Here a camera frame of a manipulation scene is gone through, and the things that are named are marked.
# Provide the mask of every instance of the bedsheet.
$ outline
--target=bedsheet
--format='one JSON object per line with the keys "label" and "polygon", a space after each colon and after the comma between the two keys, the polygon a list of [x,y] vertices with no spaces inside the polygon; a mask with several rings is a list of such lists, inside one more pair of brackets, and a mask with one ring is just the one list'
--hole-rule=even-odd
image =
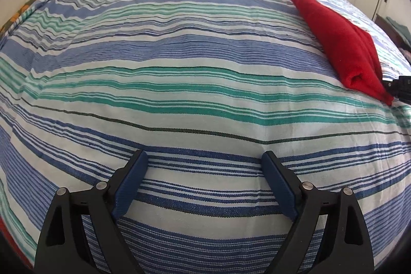
{"label": "bedsheet", "polygon": [[[371,34],[385,79],[411,75],[358,9],[319,1]],[[147,274],[264,272],[291,226],[267,150],[355,191],[375,264],[411,219],[411,108],[344,88],[290,0],[36,0],[0,70],[0,215],[32,263],[55,191],[107,180],[137,148],[149,168],[119,227]]]}

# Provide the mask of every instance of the striped bedsheet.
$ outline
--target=striped bedsheet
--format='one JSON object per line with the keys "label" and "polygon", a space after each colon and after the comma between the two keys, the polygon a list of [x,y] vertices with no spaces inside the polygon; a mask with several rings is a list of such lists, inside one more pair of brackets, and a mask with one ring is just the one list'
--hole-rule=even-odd
{"label": "striped bedsheet", "polygon": [[[385,78],[411,75],[358,9],[319,1],[370,32]],[[149,168],[119,226],[147,274],[264,272],[291,226],[266,150],[355,191],[375,264],[411,219],[411,108],[345,89],[290,0],[36,0],[0,41],[0,116],[0,215],[32,263],[55,191],[137,148]]]}

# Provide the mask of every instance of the blue gripper pad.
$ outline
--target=blue gripper pad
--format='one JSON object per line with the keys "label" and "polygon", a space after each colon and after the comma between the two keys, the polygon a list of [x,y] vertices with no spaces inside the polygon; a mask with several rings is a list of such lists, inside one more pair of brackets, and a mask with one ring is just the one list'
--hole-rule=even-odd
{"label": "blue gripper pad", "polygon": [[127,212],[131,202],[137,196],[138,188],[147,171],[147,165],[147,154],[142,151],[137,161],[130,169],[130,172],[123,179],[116,191],[116,195],[114,196],[114,208],[111,212],[111,216],[114,220],[118,220]]}
{"label": "blue gripper pad", "polygon": [[295,207],[295,195],[266,153],[261,157],[261,168],[268,185],[274,193],[281,212],[294,221],[298,216]]}

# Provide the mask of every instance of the red fabric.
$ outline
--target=red fabric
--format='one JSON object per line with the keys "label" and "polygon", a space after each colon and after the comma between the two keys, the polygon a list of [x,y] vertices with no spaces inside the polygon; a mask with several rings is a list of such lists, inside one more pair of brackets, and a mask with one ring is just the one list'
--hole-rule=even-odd
{"label": "red fabric", "polygon": [[21,261],[30,269],[33,269],[30,261],[26,258],[20,248],[17,246],[16,242],[14,241],[12,235],[7,230],[6,225],[4,224],[1,216],[0,216],[0,233],[3,233],[5,239],[9,242],[10,246],[12,247],[13,251],[20,257]]}
{"label": "red fabric", "polygon": [[320,41],[341,83],[391,106],[381,83],[377,50],[369,33],[316,0],[291,0]]}

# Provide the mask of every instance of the metal pin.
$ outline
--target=metal pin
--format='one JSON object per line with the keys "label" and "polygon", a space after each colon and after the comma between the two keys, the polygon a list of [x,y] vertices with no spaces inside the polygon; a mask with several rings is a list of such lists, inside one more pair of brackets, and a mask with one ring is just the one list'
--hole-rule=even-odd
{"label": "metal pin", "polygon": [[348,187],[344,187],[344,189],[342,190],[344,192],[344,194],[346,195],[353,195],[353,190],[351,188]]}
{"label": "metal pin", "polygon": [[303,188],[306,189],[307,191],[310,191],[314,188],[314,185],[311,182],[304,181]]}
{"label": "metal pin", "polygon": [[105,181],[100,181],[96,185],[97,189],[105,189],[106,187],[107,187],[107,183]]}
{"label": "metal pin", "polygon": [[64,187],[60,187],[56,192],[57,195],[63,195],[65,193],[66,193],[66,188]]}

